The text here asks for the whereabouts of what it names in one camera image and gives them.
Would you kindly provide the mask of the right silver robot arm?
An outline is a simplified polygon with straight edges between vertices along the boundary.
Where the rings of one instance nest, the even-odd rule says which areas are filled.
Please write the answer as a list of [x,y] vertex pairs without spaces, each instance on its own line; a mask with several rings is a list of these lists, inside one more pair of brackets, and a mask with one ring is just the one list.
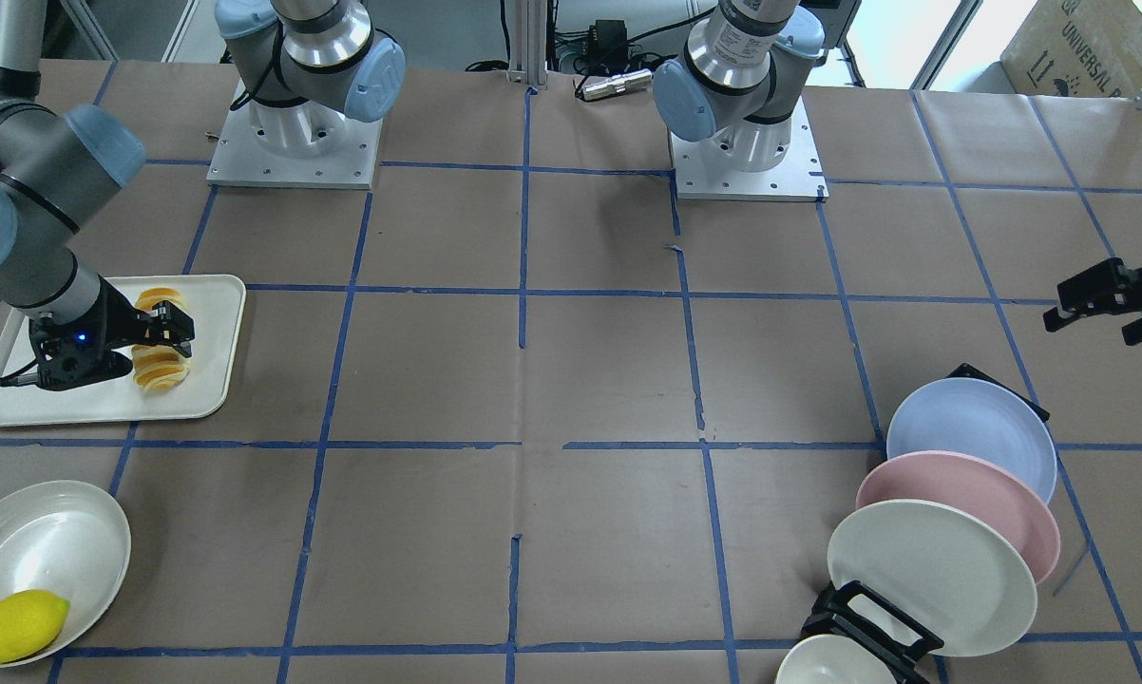
[[[372,123],[405,82],[405,53],[362,1],[219,1],[214,13],[240,105],[323,105]],[[121,360],[132,345],[187,351],[180,306],[134,308],[70,250],[148,152],[97,105],[57,114],[37,103],[46,14],[43,1],[0,1],[0,299],[29,317],[41,369]]]

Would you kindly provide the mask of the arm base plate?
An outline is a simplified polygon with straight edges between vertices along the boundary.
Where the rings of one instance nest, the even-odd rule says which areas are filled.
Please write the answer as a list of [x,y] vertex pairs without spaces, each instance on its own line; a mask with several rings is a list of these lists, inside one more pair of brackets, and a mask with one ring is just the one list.
[[676,193],[686,200],[783,200],[830,196],[803,100],[775,124],[727,126],[709,139],[668,135]]
[[225,116],[206,178],[230,187],[371,190],[381,131],[381,121],[349,120],[317,103],[250,100]]

